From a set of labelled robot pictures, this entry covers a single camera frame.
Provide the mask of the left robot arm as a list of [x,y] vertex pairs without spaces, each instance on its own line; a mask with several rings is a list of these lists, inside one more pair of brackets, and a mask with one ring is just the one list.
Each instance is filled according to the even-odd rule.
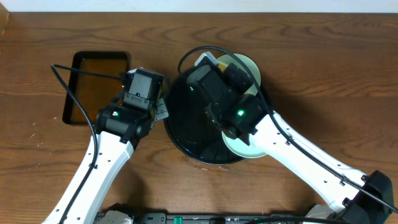
[[162,74],[136,68],[118,77],[122,91],[87,121],[91,139],[69,186],[45,223],[93,223],[115,177],[154,122],[166,118]]

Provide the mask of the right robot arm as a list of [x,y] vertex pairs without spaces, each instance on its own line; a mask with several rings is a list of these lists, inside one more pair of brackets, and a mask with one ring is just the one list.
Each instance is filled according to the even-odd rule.
[[205,101],[232,152],[247,158],[265,154],[283,164],[326,202],[324,217],[383,223],[397,212],[386,175],[347,166],[292,129],[271,108],[248,66],[236,55],[232,59],[225,64],[204,52],[187,76],[189,89]]

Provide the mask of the light blue plate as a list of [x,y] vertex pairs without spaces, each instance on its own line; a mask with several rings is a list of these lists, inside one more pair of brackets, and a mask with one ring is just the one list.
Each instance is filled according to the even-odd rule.
[[236,155],[248,158],[248,159],[255,159],[259,157],[266,156],[267,153],[262,151],[261,149],[256,149],[253,145],[248,146],[239,138],[231,139],[227,137],[224,133],[221,133],[223,141],[226,147]]
[[[250,69],[250,71],[252,72],[252,74],[254,75],[254,78],[257,81],[258,85],[261,85],[261,73],[260,70],[258,68],[258,66],[256,65],[256,63],[251,60],[249,57],[242,55],[242,54],[234,54],[235,56],[237,56],[237,58],[239,58],[247,67],[248,69]],[[217,60],[220,63],[224,63],[229,65],[230,63],[235,64],[238,68],[244,70],[243,66],[238,63],[235,59],[233,59],[231,56],[229,55],[222,55],[220,57],[217,58]],[[257,88],[252,85],[247,91],[246,94],[252,94],[252,95],[256,95],[258,93]]]

